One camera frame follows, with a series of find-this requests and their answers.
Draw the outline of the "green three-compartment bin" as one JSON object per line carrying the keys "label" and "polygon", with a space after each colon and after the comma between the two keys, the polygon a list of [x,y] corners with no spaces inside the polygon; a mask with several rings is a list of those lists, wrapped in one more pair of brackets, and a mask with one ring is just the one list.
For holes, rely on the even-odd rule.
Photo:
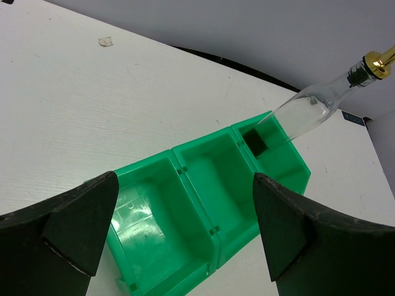
{"label": "green three-compartment bin", "polygon": [[89,295],[276,295],[259,242],[252,180],[302,194],[292,144],[255,157],[253,117],[116,171],[120,191]]}

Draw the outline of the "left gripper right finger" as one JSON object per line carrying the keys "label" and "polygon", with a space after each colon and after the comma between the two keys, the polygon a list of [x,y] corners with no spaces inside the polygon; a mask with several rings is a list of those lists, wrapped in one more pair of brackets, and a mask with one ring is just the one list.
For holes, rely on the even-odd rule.
{"label": "left gripper right finger", "polygon": [[280,295],[393,295],[394,228],[361,220],[256,173],[252,196]]}

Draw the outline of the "small paper scrap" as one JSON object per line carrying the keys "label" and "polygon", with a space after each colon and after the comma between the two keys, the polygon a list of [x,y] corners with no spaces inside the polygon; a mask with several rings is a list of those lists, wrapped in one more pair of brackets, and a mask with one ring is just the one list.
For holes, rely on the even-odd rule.
{"label": "small paper scrap", "polygon": [[110,36],[98,39],[98,44],[101,47],[111,47],[114,45]]}

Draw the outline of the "right blue table label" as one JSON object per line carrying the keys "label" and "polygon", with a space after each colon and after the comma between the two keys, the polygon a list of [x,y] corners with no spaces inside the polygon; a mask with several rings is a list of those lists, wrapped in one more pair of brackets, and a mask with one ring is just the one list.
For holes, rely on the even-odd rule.
{"label": "right blue table label", "polygon": [[365,126],[365,121],[361,117],[358,117],[356,115],[353,115],[353,114],[345,112],[345,111],[342,111],[342,115],[346,121],[349,121],[349,122],[352,122],[352,123],[355,123],[355,124],[358,124],[361,126]]}

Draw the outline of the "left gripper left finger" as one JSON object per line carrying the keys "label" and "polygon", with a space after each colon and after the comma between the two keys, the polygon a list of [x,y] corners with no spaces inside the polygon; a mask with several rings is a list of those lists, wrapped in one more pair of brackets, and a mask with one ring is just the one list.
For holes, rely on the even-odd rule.
{"label": "left gripper left finger", "polygon": [[119,193],[108,171],[1,215],[1,295],[85,295]]}

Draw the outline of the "glass bottle with dark bottom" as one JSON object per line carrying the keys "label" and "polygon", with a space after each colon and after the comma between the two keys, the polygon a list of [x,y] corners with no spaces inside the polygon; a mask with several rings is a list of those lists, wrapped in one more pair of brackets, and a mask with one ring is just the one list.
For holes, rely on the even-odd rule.
{"label": "glass bottle with dark bottom", "polygon": [[345,98],[391,74],[394,47],[371,51],[329,83],[314,84],[295,94],[243,134],[255,157],[286,144],[328,120]]}

